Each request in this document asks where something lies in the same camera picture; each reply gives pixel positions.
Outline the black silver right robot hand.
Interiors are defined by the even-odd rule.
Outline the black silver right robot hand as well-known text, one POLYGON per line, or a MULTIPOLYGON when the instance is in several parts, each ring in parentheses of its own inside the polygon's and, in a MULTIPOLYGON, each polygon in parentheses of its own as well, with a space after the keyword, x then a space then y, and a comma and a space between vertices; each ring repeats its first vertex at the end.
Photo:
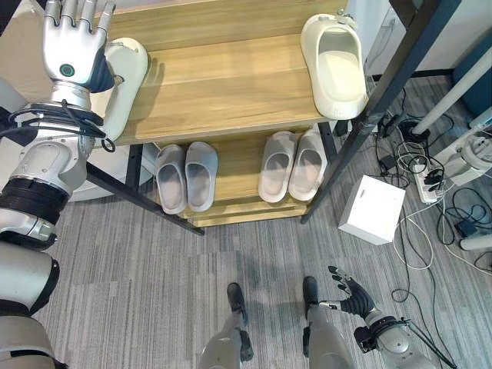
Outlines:
POLYGON ((347 298, 341 301, 320 301, 318 304, 334 311, 342 311, 365 319, 371 312, 376 311, 376 305, 366 290, 356 282, 346 271, 330 265, 328 270, 331 277, 338 282, 338 288, 347 293, 347 298))

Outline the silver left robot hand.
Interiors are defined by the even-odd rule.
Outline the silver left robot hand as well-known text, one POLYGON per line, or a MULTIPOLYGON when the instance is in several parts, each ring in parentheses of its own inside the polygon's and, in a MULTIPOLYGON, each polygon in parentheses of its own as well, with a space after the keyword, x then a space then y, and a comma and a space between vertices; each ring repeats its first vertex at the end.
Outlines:
POLYGON ((53 82, 67 82, 91 93, 114 86, 114 76, 105 57, 108 28, 115 3, 108 1, 93 25, 96 1, 47 1, 43 21, 42 59, 53 82))

